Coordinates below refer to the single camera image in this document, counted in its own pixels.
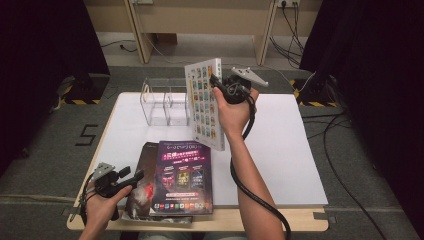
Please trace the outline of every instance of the human arm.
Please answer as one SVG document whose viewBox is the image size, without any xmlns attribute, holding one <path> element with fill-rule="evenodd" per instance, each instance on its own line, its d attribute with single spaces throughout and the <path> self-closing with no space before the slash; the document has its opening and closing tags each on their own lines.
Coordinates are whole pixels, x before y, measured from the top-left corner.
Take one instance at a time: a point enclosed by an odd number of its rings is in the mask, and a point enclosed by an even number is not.
<svg viewBox="0 0 424 240">
<path fill-rule="evenodd" d="M 230 144 L 230 151 L 235 172 L 240 181 L 255 195 L 273 206 L 272 196 L 253 161 L 242 137 L 243 129 L 249 120 L 249 105 L 228 104 L 218 88 L 213 89 L 218 102 L 219 122 Z M 256 101 L 258 91 L 251 90 Z M 249 239 L 285 239 L 281 221 L 271 212 L 245 195 L 238 189 L 240 215 Z"/>
<path fill-rule="evenodd" d="M 113 212 L 118 202 L 126 197 L 132 190 L 132 186 L 126 186 L 121 189 L 115 196 L 104 198 L 94 192 L 87 194 L 87 224 L 82 232 L 79 240 L 100 239 L 106 230 L 109 220 L 112 218 Z"/>
</svg>

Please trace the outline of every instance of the clear acrylic holder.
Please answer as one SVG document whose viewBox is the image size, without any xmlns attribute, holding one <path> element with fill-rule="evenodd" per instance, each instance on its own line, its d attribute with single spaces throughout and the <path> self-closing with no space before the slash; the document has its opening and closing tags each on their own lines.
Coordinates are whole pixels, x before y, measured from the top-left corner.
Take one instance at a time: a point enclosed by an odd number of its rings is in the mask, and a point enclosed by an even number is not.
<svg viewBox="0 0 424 240">
<path fill-rule="evenodd" d="M 146 78 L 140 103 L 149 126 L 188 126 L 187 87 L 184 78 Z"/>
</svg>

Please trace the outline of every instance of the gray carpet floor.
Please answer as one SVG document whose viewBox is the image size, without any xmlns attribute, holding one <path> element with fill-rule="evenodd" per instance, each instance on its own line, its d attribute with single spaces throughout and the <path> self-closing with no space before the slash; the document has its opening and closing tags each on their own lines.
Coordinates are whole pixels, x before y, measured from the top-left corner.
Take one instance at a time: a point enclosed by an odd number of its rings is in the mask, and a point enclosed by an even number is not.
<svg viewBox="0 0 424 240">
<path fill-rule="evenodd" d="M 62 105 L 40 126 L 28 146 L 29 156 L 16 159 L 0 179 L 0 239 L 77 239 L 80 232 L 66 227 L 68 211 L 77 197 L 113 105 L 121 92 L 138 92 L 146 77 L 183 78 L 183 68 L 110 67 L 111 78 L 99 104 Z M 270 83 L 260 92 L 291 94 L 290 84 L 273 70 L 257 70 Z M 285 71 L 289 79 L 308 73 Z M 341 107 L 299 107 L 302 117 L 336 114 Z M 325 207 L 330 227 L 320 233 L 293 233 L 292 239 L 381 239 L 367 210 L 387 239 L 419 239 L 385 179 L 374 169 L 372 158 L 348 115 L 336 120 L 326 134 L 331 117 L 304 118 L 309 144 L 329 201 Z M 80 137 L 87 124 L 86 134 Z M 327 148 L 330 160 L 326 157 Z M 335 172 L 350 191 L 337 180 Z M 103 239 L 119 239 L 108 231 Z"/>
</svg>

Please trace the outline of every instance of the magazine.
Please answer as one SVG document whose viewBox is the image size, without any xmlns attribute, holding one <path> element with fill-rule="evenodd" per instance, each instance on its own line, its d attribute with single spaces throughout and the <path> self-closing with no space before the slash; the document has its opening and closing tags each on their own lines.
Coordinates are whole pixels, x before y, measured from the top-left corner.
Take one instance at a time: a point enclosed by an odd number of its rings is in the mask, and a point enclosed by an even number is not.
<svg viewBox="0 0 424 240">
<path fill-rule="evenodd" d="M 137 188 L 128 196 L 122 219 L 144 222 L 191 224 L 193 219 L 190 216 L 166 217 L 149 215 L 154 190 L 158 145 L 158 143 L 146 142 L 143 146 L 136 171 L 144 171 L 144 177 L 137 182 Z"/>
<path fill-rule="evenodd" d="M 224 131 L 219 124 L 218 104 L 209 83 L 212 73 L 222 81 L 220 58 L 185 66 L 190 125 L 194 140 L 212 149 L 224 151 Z"/>
<path fill-rule="evenodd" d="M 212 212 L 211 149 L 196 141 L 160 141 L 150 215 Z"/>
</svg>

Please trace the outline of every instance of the power strip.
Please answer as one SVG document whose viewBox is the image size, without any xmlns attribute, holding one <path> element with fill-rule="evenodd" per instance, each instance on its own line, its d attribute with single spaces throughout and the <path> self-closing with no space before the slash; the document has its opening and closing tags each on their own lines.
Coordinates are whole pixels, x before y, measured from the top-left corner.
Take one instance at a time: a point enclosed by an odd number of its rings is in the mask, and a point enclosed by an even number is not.
<svg viewBox="0 0 424 240">
<path fill-rule="evenodd" d="M 283 1 L 286 2 L 286 8 L 294 8 L 297 4 L 297 7 L 299 7 L 300 0 L 278 0 L 277 7 L 283 7 Z"/>
</svg>

